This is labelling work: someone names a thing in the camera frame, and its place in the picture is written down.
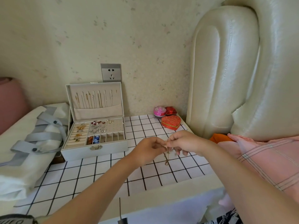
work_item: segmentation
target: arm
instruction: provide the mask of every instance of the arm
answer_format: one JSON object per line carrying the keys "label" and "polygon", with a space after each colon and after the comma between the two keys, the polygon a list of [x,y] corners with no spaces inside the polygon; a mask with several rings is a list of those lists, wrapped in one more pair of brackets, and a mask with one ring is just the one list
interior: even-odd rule
{"label": "arm", "polygon": [[157,137],[143,139],[129,155],[114,164],[103,176],[56,211],[45,224],[96,224],[114,196],[138,167],[165,152],[165,141]]}
{"label": "arm", "polygon": [[244,224],[299,223],[299,205],[285,193],[248,170],[214,142],[187,131],[171,135],[168,147],[195,152],[210,163]]}

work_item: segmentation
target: leather headboard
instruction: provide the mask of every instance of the leather headboard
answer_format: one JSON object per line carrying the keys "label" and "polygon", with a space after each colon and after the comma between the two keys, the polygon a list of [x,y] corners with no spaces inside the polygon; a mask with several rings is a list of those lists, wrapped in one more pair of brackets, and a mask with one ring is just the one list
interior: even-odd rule
{"label": "leather headboard", "polygon": [[195,30],[187,124],[205,138],[298,135],[299,0],[224,3]]}

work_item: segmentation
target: white grid tablecloth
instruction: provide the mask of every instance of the white grid tablecloth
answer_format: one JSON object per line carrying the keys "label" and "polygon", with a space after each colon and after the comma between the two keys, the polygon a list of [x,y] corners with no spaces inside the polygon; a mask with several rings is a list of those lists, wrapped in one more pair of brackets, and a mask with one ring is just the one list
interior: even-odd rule
{"label": "white grid tablecloth", "polygon": [[[129,151],[50,165],[30,196],[18,201],[12,212],[34,217],[50,215],[129,154],[143,138],[157,136],[166,140],[175,132],[163,127],[161,120],[154,115],[125,117],[125,128]],[[181,124],[177,131],[183,129],[187,128]],[[162,154],[150,164],[136,169],[115,197],[126,197],[213,173],[207,160],[194,153],[177,156],[173,151],[169,156],[169,166],[165,165],[165,161]]]}

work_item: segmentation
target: person's right arm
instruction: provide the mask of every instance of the person's right arm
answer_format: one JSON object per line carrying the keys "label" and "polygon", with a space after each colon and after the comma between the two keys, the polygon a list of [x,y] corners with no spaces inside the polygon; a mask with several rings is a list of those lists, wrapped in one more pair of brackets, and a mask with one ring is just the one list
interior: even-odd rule
{"label": "person's right arm", "polygon": [[221,180],[244,224],[299,223],[299,204],[248,170],[220,146],[188,131],[170,136],[179,154],[204,156]]}

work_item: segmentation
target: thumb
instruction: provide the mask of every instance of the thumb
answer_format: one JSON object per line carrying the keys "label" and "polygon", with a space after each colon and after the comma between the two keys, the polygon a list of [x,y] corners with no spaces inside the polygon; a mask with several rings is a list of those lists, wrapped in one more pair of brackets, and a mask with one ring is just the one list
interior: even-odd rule
{"label": "thumb", "polygon": [[166,148],[163,146],[163,147],[160,147],[160,148],[156,148],[155,149],[155,155],[158,156],[162,153],[166,152]]}
{"label": "thumb", "polygon": [[180,139],[176,139],[176,140],[173,140],[173,141],[168,141],[166,143],[167,147],[170,147],[170,148],[175,148],[175,147],[180,147],[180,143],[181,140]]}

